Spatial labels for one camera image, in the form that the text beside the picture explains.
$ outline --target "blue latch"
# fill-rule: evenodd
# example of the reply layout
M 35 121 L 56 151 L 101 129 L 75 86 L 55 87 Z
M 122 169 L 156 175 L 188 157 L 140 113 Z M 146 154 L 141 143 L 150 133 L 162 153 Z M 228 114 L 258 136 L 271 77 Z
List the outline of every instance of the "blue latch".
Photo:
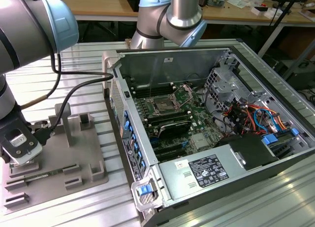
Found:
M 134 143 L 134 152 L 137 152 L 139 150 L 139 145 L 137 142 Z
M 125 123 L 125 130 L 127 130 L 129 128 L 129 125 L 130 125 L 130 122 L 126 121 L 126 123 Z
M 140 187 L 140 188 L 138 189 L 138 192 L 139 192 L 139 195 L 140 195 L 140 196 L 143 196 L 143 195 L 152 193 L 153 190 L 152 190 L 151 185 L 148 184 L 148 185 L 144 185 L 144 186 Z
M 278 139 L 273 134 L 268 134 L 264 136 L 264 138 L 261 141 L 265 143 L 266 145 L 269 145 L 270 143 L 277 142 Z
M 294 136 L 297 136 L 300 133 L 297 129 L 291 129 L 291 132 Z

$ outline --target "robotic arm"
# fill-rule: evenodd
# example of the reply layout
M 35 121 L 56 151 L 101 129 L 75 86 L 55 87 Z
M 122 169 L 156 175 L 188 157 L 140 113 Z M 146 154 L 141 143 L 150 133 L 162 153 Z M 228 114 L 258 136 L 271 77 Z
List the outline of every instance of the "robotic arm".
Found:
M 0 0 L 0 148 L 17 164 L 37 156 L 45 139 L 32 133 L 2 74 L 59 53 L 78 37 L 61 0 Z
M 139 6 L 132 49 L 163 47 L 163 37 L 181 47 L 193 46 L 206 28 L 198 0 L 141 0 Z M 27 163 L 42 151 L 57 126 L 32 131 L 3 74 L 49 55 L 54 70 L 54 54 L 74 45 L 78 37 L 77 22 L 61 0 L 0 0 L 0 155 L 8 155 L 18 165 Z M 54 72 L 60 77 L 60 71 Z M 73 88 L 64 106 L 78 88 L 113 77 L 107 73 L 102 75 L 105 77 Z
M 140 0 L 131 49 L 161 48 L 164 37 L 180 47 L 194 46 L 207 24 L 199 0 Z

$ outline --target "slotted metal surface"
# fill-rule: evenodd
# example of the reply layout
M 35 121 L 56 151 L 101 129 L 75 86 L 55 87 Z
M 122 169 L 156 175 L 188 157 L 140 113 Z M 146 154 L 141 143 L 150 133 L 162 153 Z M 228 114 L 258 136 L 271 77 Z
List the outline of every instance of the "slotted metal surface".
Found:
M 63 71 L 101 72 L 104 44 L 80 44 L 62 52 Z M 63 75 L 58 89 L 51 97 L 24 111 L 30 122 L 45 120 L 55 113 L 54 105 L 61 103 L 75 85 L 98 76 Z M 56 75 L 45 58 L 7 74 L 6 79 L 19 104 L 46 94 Z M 138 227 L 140 221 L 127 183 L 123 164 L 109 121 L 102 94 L 102 84 L 79 89 L 70 98 L 72 114 L 90 112 L 95 117 L 109 181 L 106 184 L 58 198 L 10 215 L 0 214 L 0 226 L 127 226 Z
M 273 75 L 264 62 L 258 61 L 246 45 L 236 40 L 203 40 L 198 45 L 234 45 L 261 73 Z M 124 47 L 123 43 L 78 44 L 62 52 L 63 70 L 101 72 L 102 52 Z M 241 74 L 251 79 L 246 71 L 242 70 Z M 64 75 L 57 91 L 47 101 L 24 111 L 26 119 L 30 122 L 47 119 L 54 114 L 54 105 L 61 103 L 73 86 L 93 78 L 97 76 Z M 49 58 L 7 74 L 7 81 L 20 104 L 47 93 L 55 79 Z M 296 97 L 285 83 L 279 82 L 274 75 L 271 80 L 296 109 L 306 115 L 309 111 L 313 113 L 312 108 Z M 260 89 L 254 80 L 251 83 L 254 90 Z M 7 216 L 0 214 L 0 226 L 139 227 L 140 221 L 103 100 L 102 85 L 81 88 L 69 103 L 72 114 L 90 112 L 95 117 L 109 182 Z M 307 119 L 315 124 L 312 115 Z M 315 156 L 277 177 L 198 208 L 165 226 L 315 226 Z

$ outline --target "power supply label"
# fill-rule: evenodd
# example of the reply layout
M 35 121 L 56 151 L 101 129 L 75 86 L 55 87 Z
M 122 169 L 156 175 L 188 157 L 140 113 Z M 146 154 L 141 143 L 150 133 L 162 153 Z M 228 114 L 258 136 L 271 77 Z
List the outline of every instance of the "power supply label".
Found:
M 189 162 L 189 166 L 202 188 L 228 178 L 225 169 L 215 154 Z

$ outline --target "workbench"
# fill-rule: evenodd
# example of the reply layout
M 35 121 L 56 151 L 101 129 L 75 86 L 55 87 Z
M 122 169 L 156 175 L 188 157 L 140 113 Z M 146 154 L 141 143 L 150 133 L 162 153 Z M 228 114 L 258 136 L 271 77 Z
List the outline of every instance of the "workbench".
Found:
M 63 0 L 71 9 L 77 20 L 89 21 L 137 21 L 137 12 L 133 12 L 127 0 Z M 271 0 L 264 0 L 272 7 Z M 305 18 L 299 8 L 292 8 L 292 13 L 285 16 L 277 26 L 258 55 L 263 56 L 281 30 L 286 26 L 315 27 L 315 23 Z M 208 24 L 268 26 L 271 22 L 265 16 L 256 16 L 250 7 L 238 8 L 225 3 L 223 8 L 203 7 L 203 18 Z
M 235 39 L 213 41 L 220 42 L 222 45 L 233 45 L 247 56 L 255 54 Z M 198 45 L 209 43 L 211 43 L 209 40 L 200 41 Z M 121 49 L 122 44 L 121 42 L 77 44 L 61 53 L 63 71 L 101 72 L 102 52 L 108 49 Z M 167 42 L 166 46 L 174 46 L 174 44 Z M 47 120 L 49 115 L 55 113 L 54 105 L 62 103 L 72 87 L 98 77 L 63 75 L 58 89 L 51 97 L 26 109 L 23 112 L 25 118 L 30 122 Z M 23 104 L 47 93 L 54 85 L 56 75 L 51 70 L 50 58 L 44 58 L 10 72 L 6 75 L 6 79 L 18 103 Z M 283 92 L 287 98 L 289 94 L 287 90 Z M 94 116 L 104 162 L 109 172 L 109 182 L 9 215 L 3 216 L 0 213 L 0 226 L 139 227 L 140 218 L 134 206 L 109 121 L 101 83 L 79 89 L 70 98 L 69 103 L 73 115 L 90 112 Z M 302 113 L 307 108 L 299 107 L 299 110 Z M 310 226 L 315 223 L 314 180 L 315 156 L 312 156 L 276 177 L 191 211 L 171 220 L 164 227 L 300 226 L 302 224 Z

